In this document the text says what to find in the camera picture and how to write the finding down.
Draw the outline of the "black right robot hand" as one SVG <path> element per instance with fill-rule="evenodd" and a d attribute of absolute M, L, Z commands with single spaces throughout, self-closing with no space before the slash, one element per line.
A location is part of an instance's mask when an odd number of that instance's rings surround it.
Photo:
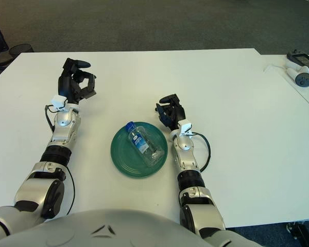
<path fill-rule="evenodd" d="M 168 95 L 159 100 L 155 111 L 161 123 L 171 131 L 178 129 L 178 122 L 185 120 L 185 111 L 176 94 Z"/>

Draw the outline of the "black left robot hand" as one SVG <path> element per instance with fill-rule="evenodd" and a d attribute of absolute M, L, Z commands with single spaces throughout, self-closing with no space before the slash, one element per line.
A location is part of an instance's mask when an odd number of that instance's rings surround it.
<path fill-rule="evenodd" d="M 81 70 L 89 67 L 89 62 L 67 58 L 58 79 L 58 95 L 66 97 L 72 104 L 94 96 L 96 76 Z"/>

